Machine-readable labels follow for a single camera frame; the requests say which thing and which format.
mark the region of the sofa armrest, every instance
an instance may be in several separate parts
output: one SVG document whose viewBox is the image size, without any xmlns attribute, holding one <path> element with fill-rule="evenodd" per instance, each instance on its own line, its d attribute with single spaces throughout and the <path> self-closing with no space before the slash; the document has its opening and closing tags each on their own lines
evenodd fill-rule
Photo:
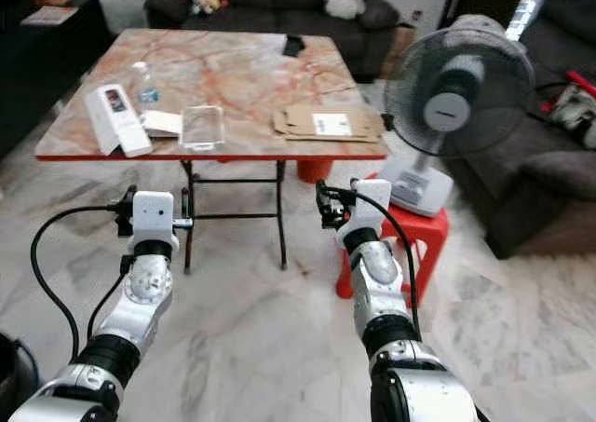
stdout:
<svg viewBox="0 0 596 422">
<path fill-rule="evenodd" d="M 564 196 L 596 200 L 596 153 L 549 152 L 528 157 L 521 171 Z"/>
<path fill-rule="evenodd" d="M 160 16 L 165 16 L 172 20 L 173 23 L 182 24 L 192 6 L 191 0 L 146 0 L 145 9 L 152 13 L 157 13 Z"/>
<path fill-rule="evenodd" d="M 393 28 L 398 25 L 400 13 L 385 0 L 366 0 L 366 10 L 360 24 L 368 31 Z"/>
</svg>

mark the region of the electric fan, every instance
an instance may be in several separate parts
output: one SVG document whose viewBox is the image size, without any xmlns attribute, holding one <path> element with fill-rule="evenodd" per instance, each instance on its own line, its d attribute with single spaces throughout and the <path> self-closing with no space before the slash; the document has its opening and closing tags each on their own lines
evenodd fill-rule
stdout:
<svg viewBox="0 0 596 422">
<path fill-rule="evenodd" d="M 391 202 L 436 215 L 453 180 L 430 157 L 463 157 L 507 138 L 534 92 L 532 65 L 519 44 L 483 29 L 447 28 L 413 43 L 386 81 L 393 128 L 422 152 L 407 165 L 390 158 L 379 177 L 392 184 Z"/>
</svg>

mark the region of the white label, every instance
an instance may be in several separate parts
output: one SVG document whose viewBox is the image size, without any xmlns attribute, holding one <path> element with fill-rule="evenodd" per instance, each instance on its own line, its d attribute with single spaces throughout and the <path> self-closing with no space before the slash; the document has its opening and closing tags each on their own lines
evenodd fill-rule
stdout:
<svg viewBox="0 0 596 422">
<path fill-rule="evenodd" d="M 342 113 L 313 113 L 317 135 L 352 136 L 352 126 Z"/>
</svg>

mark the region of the gray sofa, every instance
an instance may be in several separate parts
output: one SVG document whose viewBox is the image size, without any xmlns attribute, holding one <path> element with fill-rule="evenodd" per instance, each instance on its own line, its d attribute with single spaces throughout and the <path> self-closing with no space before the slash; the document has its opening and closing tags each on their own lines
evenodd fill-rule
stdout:
<svg viewBox="0 0 596 422">
<path fill-rule="evenodd" d="M 327 35 L 350 73 L 367 81 L 381 72 L 400 14 L 383 0 L 366 2 L 356 20 L 328 16 L 322 0 L 231 0 L 211 16 L 189 16 L 189 0 L 147 0 L 145 9 L 152 28 Z"/>
<path fill-rule="evenodd" d="M 546 0 L 521 41 L 535 68 L 539 114 L 568 70 L 596 80 L 596 0 Z M 596 252 L 596 153 L 565 132 L 527 116 L 491 150 L 446 164 L 498 258 Z"/>
</svg>

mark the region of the red table edge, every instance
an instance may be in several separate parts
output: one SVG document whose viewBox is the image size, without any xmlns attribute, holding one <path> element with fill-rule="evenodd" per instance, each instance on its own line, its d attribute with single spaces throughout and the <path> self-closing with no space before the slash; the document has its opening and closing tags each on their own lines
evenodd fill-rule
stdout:
<svg viewBox="0 0 596 422">
<path fill-rule="evenodd" d="M 138 157 L 125 157 L 124 154 L 104 156 L 98 155 L 35 155 L 39 161 L 375 161 L 385 159 L 386 155 L 141 155 Z"/>
</svg>

